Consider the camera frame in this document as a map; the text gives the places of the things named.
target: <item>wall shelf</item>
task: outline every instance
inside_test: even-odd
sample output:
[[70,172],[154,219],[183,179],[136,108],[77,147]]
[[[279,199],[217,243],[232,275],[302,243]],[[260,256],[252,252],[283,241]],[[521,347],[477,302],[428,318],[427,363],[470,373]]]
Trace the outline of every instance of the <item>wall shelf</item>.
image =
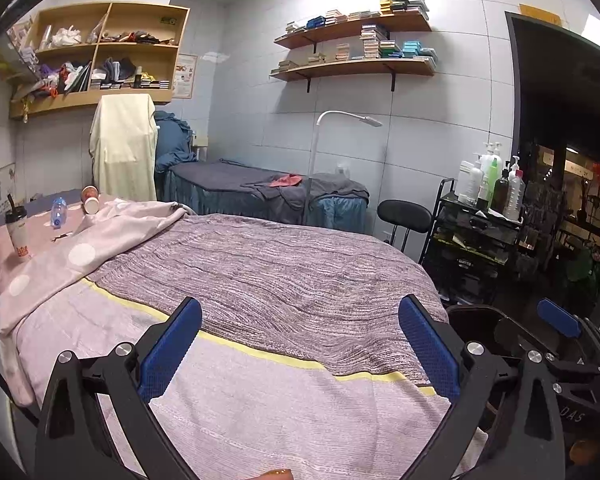
[[352,20],[349,22],[334,23],[325,27],[311,28],[300,32],[292,32],[274,40],[275,44],[288,49],[301,46],[313,45],[321,41],[337,40],[338,38],[350,38],[359,36],[362,25],[375,23],[382,25],[389,32],[430,32],[429,22],[419,12],[400,12],[398,14],[386,14],[374,18]]
[[[120,90],[91,90],[87,92],[72,92],[58,97],[45,97],[36,99],[29,105],[29,115],[53,112],[63,108],[75,108],[81,106],[97,105],[100,97],[111,94],[149,94],[155,104],[167,104],[171,101],[173,90],[122,88]],[[11,118],[22,117],[22,103],[11,101],[9,116]]]
[[434,72],[426,61],[419,59],[355,59],[350,61],[335,61],[332,63],[320,63],[311,66],[299,66],[271,74],[270,76],[282,81],[307,80],[307,91],[310,89],[311,79],[314,77],[328,77],[334,75],[352,74],[383,74],[390,73],[392,76],[391,91],[395,89],[396,74],[415,74],[433,76]]
[[[42,35],[47,26],[52,27],[55,33],[59,28],[69,28],[73,25],[80,30],[84,39],[104,17],[102,31],[107,31],[114,36],[133,30],[145,30],[160,40],[173,38],[175,44],[151,44],[101,41],[96,43],[81,43],[58,48],[48,48],[36,52],[40,63],[48,64],[51,68],[58,68],[67,61],[87,64],[91,62],[91,69],[102,65],[107,57],[121,59],[128,57],[136,66],[141,66],[158,80],[173,81],[173,74],[178,57],[179,44],[189,9],[155,4],[136,4],[127,2],[97,2],[92,4],[77,4],[65,7],[53,7],[41,10],[29,31],[26,44],[40,44]],[[156,104],[166,104],[173,97],[173,89],[135,89],[124,88],[115,90],[88,90],[35,99],[29,105],[29,115],[44,112],[53,112],[63,108],[72,108],[96,105],[102,95],[146,93],[151,96]],[[12,100],[10,103],[10,118],[19,118],[23,115],[22,102]]]

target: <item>blue water bottle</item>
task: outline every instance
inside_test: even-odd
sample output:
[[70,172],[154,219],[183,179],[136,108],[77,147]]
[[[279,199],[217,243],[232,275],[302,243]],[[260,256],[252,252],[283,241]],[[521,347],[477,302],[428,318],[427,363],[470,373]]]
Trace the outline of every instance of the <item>blue water bottle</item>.
[[66,222],[66,202],[61,196],[54,200],[51,206],[51,227],[61,228]]

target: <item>blue gripper pad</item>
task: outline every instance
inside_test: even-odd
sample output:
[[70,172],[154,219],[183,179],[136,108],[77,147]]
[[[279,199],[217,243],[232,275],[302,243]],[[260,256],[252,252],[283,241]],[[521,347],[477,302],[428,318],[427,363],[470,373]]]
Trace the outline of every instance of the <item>blue gripper pad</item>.
[[416,352],[436,393],[455,402],[460,397],[458,363],[410,298],[398,308],[398,322],[411,348]]
[[538,316],[566,337],[580,337],[580,323],[566,310],[544,298],[538,302]]
[[196,300],[189,300],[142,360],[138,395],[144,402],[165,393],[201,326],[202,308]]

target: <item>white polka dot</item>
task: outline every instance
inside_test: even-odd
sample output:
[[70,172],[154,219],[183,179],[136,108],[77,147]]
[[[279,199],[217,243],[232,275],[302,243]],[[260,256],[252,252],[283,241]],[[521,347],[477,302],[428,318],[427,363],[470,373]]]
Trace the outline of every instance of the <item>white polka dot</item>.
[[77,244],[69,251],[69,262],[77,267],[89,265],[96,257],[96,249],[89,244]]
[[11,294],[12,296],[17,296],[19,295],[24,288],[29,285],[29,276],[27,274],[21,274],[19,276],[16,276],[13,280],[11,280],[11,283],[9,284],[9,294]]

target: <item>stool backrest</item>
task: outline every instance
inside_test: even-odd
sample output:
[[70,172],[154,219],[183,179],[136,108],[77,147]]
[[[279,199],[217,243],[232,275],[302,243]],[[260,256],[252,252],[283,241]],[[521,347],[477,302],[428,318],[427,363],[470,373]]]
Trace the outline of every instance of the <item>stool backrest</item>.
[[432,221],[431,213],[426,207],[405,200],[384,200],[378,205],[378,216],[389,224],[417,233],[427,233]]

